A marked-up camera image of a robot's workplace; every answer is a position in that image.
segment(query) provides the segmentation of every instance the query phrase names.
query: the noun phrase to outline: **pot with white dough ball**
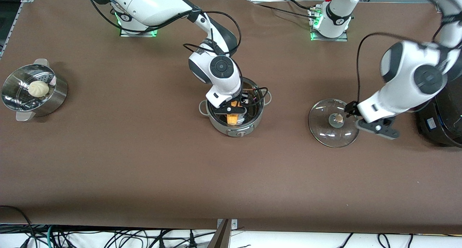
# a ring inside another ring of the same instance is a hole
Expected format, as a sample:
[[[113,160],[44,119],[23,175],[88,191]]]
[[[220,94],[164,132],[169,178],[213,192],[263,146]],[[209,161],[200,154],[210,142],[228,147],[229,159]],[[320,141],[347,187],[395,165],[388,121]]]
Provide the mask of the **pot with white dough ball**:
[[[28,121],[34,116],[52,113],[67,96],[67,82],[59,77],[44,58],[16,69],[3,84],[1,99],[16,120]]]

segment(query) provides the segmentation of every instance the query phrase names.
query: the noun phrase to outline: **dough ball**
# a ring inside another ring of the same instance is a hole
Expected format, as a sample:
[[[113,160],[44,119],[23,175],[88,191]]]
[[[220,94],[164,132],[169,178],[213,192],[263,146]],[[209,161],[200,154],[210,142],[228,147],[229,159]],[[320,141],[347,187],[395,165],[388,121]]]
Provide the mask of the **dough ball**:
[[[33,97],[42,97],[48,94],[49,88],[45,82],[34,81],[30,83],[27,91]]]

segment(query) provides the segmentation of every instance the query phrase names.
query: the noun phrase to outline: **white floor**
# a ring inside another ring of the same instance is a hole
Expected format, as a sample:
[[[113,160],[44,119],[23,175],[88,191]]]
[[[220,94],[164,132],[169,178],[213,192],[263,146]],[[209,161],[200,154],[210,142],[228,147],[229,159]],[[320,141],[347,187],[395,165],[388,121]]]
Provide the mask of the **white floor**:
[[[195,230],[195,235],[208,233],[212,230]],[[148,231],[148,235],[155,236],[159,231]],[[112,233],[96,234],[72,234],[69,240],[77,248],[103,248],[107,241],[114,236]],[[197,238],[198,244],[210,241],[213,235]],[[298,233],[298,232],[258,232],[258,231],[233,231],[230,248],[241,248],[250,245],[249,248],[338,248],[348,234],[344,233]],[[189,238],[189,230],[175,230],[168,233],[165,237],[184,237]],[[388,235],[391,248],[407,248],[409,235]],[[0,234],[0,248],[17,248],[26,240],[25,234]],[[167,248],[180,243],[180,241],[165,241]],[[43,243],[39,243],[40,248],[48,248]],[[34,242],[29,242],[28,248],[35,247]],[[141,242],[133,239],[128,241],[124,248],[140,248]],[[376,234],[354,234],[345,248],[381,248],[377,241]],[[462,248],[462,238],[450,236],[428,236],[415,235],[411,248]]]

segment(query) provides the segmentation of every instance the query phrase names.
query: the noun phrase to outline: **brown table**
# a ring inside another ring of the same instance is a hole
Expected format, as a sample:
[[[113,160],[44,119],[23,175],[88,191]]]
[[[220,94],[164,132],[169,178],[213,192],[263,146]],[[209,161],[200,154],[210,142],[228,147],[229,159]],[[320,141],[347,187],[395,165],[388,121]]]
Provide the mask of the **brown table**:
[[[234,59],[273,94],[259,127],[230,138],[198,112],[209,85],[188,69],[182,44],[205,33],[189,21],[156,38],[121,38],[88,0],[35,0],[20,14],[0,79],[44,57],[69,94],[27,123],[0,108],[0,203],[50,224],[214,228],[216,218],[238,218],[248,230],[462,230],[461,153],[424,140],[411,114],[397,118],[400,138],[362,132],[342,149],[318,143],[307,125],[319,100],[355,98],[360,39],[388,31],[428,41],[440,18],[432,5],[360,3],[348,42],[332,43],[310,41],[302,17],[245,0],[193,1],[241,26]],[[365,43],[363,98],[382,87],[379,61],[394,42]],[[21,220],[0,212],[3,222]]]

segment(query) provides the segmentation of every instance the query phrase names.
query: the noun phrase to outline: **metal pot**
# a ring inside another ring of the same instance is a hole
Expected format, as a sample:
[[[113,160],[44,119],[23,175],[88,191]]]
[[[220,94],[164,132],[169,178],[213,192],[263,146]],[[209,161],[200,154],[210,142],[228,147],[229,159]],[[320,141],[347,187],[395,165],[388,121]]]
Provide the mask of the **metal pot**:
[[[44,116],[56,110],[67,96],[66,81],[49,67],[48,60],[37,59],[33,64],[16,69],[3,84],[1,99],[10,110],[16,111],[16,120],[28,121],[34,116]],[[43,97],[28,93],[30,83],[42,81],[49,91]]]
[[[243,82],[244,91],[254,93],[257,100],[263,97],[263,93],[261,93],[261,90],[255,90],[258,88],[258,86],[252,80],[243,77]],[[199,104],[199,112],[202,115],[209,117],[210,122],[218,131],[231,137],[243,137],[244,135],[247,135],[254,131],[254,129],[260,123],[264,107],[271,102],[271,93],[268,92],[268,95],[270,97],[268,102],[262,100],[259,104],[248,108],[247,114],[250,116],[244,118],[244,122],[240,125],[228,125],[228,123],[226,123],[226,117],[224,115],[217,115],[213,113],[212,105],[207,100],[203,100]],[[203,104],[206,105],[207,113],[201,111],[201,107]]]

